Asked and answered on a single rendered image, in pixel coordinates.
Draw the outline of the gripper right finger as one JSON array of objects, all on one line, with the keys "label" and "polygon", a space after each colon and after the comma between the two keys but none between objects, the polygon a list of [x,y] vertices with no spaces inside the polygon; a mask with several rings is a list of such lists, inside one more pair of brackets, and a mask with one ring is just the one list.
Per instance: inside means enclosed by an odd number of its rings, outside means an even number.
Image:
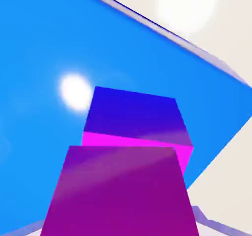
[{"label": "gripper right finger", "polygon": [[252,236],[246,232],[229,227],[222,223],[208,219],[198,206],[192,206],[193,214],[200,233],[206,236],[206,233],[213,233],[214,236]]}]

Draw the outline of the small magenta cube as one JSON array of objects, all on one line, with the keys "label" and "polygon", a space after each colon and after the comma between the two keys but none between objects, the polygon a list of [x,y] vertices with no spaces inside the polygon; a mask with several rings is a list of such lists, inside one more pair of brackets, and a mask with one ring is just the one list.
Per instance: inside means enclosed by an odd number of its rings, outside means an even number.
[{"label": "small magenta cube", "polygon": [[82,145],[175,149],[184,172],[193,144],[173,98],[95,87]]}]

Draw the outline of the small purple cube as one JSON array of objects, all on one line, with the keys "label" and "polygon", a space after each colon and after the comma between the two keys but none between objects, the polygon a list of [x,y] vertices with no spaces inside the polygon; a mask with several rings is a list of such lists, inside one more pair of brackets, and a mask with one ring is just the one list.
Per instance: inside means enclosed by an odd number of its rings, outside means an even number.
[{"label": "small purple cube", "polygon": [[69,147],[41,236],[199,236],[176,152]]}]

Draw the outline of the large blue box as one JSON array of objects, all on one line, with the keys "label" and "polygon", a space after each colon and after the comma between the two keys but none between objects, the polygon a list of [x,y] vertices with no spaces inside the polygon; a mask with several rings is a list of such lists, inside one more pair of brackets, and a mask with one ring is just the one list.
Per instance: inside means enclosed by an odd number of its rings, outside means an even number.
[{"label": "large blue box", "polygon": [[86,114],[63,102],[77,74],[175,98],[194,150],[190,186],[252,117],[252,88],[100,0],[0,0],[0,235],[43,220]]}]

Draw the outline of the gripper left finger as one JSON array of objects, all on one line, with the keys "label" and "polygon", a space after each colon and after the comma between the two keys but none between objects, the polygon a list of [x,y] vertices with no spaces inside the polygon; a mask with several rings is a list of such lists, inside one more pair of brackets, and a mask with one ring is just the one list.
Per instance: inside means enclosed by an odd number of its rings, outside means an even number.
[{"label": "gripper left finger", "polygon": [[0,236],[40,236],[44,221],[38,221]]}]

